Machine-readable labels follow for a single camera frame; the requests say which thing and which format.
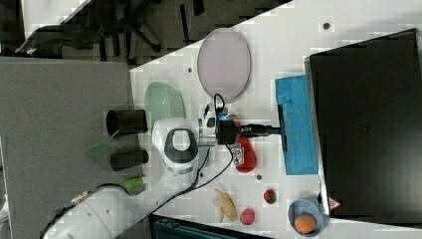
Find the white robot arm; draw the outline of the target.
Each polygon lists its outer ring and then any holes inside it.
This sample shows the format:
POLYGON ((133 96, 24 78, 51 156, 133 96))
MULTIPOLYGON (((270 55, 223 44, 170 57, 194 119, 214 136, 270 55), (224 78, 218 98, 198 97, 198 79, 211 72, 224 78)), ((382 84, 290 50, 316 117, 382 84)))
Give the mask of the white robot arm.
POLYGON ((209 104, 201 119, 156 121, 151 142, 164 166, 160 179, 136 195, 114 185, 87 191, 48 224, 40 239, 116 239, 166 202, 196 187, 202 146, 230 146, 239 137, 281 132, 271 125, 250 123, 237 126, 226 114, 226 108, 209 104))

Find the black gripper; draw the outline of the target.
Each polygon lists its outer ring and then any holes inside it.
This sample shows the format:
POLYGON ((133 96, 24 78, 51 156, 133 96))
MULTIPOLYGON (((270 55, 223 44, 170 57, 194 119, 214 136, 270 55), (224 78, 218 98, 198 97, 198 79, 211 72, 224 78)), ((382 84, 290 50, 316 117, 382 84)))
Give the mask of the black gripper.
MULTIPOLYGON (((271 125, 263 124, 248 124, 251 130, 270 130, 271 125)), ((248 137, 260 137, 269 136, 271 132, 268 131, 251 131, 248 133, 248 137)), ((217 133, 216 139, 218 144, 234 144, 238 137, 246 137, 247 135, 243 132, 241 126, 237 126, 236 123, 231 119, 219 120, 217 122, 217 133)))

